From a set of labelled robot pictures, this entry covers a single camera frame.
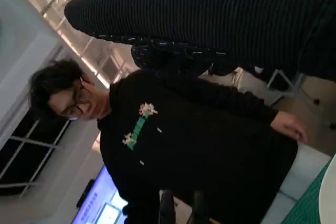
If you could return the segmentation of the person's left hand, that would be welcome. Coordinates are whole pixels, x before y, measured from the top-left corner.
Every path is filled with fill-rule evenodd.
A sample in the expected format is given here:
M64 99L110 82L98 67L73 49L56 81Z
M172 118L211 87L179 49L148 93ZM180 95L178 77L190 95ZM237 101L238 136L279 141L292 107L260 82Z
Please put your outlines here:
M270 126L275 131L296 141L303 143L308 141L306 130L295 115L279 111Z

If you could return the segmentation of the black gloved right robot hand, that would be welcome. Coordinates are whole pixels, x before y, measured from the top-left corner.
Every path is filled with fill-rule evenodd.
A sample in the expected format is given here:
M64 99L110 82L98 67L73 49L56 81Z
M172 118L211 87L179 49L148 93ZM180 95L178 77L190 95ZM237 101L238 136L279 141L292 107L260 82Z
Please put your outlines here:
M71 0L88 36L335 80L335 0Z

